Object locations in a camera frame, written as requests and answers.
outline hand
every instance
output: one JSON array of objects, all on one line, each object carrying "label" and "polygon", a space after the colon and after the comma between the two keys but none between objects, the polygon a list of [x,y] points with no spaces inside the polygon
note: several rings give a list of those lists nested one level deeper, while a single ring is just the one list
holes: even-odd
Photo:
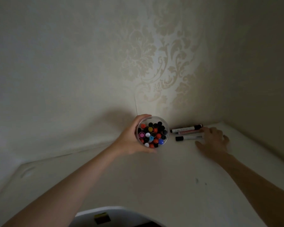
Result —
[{"label": "hand", "polygon": [[125,130],[120,134],[120,136],[114,141],[111,147],[114,151],[117,151],[120,155],[124,154],[133,154],[136,152],[147,152],[147,153],[156,153],[155,149],[146,147],[142,145],[135,136],[136,126],[144,118],[147,118],[151,115],[142,114],[138,115],[132,124],[125,128]]},{"label": "hand", "polygon": [[213,160],[216,160],[217,156],[227,153],[226,145],[229,142],[229,138],[223,135],[221,130],[217,130],[215,127],[203,127],[200,131],[204,132],[205,144],[203,145],[198,141],[195,143],[201,153]]}]

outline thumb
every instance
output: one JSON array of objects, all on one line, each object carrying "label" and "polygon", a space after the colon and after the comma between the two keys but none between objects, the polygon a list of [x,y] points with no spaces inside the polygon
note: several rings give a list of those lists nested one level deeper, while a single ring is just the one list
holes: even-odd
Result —
[{"label": "thumb", "polygon": [[195,144],[197,146],[197,148],[200,150],[200,151],[204,151],[205,150],[205,147],[202,143],[200,143],[199,141],[195,141]]}]

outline pink marker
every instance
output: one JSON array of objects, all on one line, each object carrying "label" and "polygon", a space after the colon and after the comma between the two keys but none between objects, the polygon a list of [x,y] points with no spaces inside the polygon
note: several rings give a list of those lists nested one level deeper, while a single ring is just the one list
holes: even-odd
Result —
[{"label": "pink marker", "polygon": [[143,139],[143,138],[145,137],[145,133],[144,133],[144,132],[140,132],[140,133],[139,133],[139,137],[140,137],[141,139]]}]

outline white marker with black cap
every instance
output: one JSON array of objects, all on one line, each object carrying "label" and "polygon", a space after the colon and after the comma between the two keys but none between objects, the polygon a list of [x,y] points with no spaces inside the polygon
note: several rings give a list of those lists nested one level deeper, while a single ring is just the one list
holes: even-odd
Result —
[{"label": "white marker with black cap", "polygon": [[179,129],[171,129],[171,133],[176,133],[180,131],[189,131],[189,130],[200,130],[203,127],[202,124],[191,126],[191,127],[185,127],[185,128],[179,128]]},{"label": "white marker with black cap", "polygon": [[199,134],[190,134],[190,135],[183,135],[183,136],[177,136],[176,141],[183,141],[183,140],[189,140],[189,139],[203,139],[204,138],[204,133],[199,133]]}]

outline person's right hand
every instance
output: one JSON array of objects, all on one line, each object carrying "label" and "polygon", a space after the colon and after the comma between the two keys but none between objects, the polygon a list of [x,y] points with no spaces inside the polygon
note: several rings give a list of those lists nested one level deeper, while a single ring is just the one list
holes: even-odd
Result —
[{"label": "person's right hand", "polygon": [[217,156],[227,152],[226,146],[229,142],[229,138],[226,135],[223,135],[221,130],[217,130],[215,127],[203,127],[200,131],[204,132],[205,144],[203,145],[198,141],[195,143],[202,154],[215,160]]}]

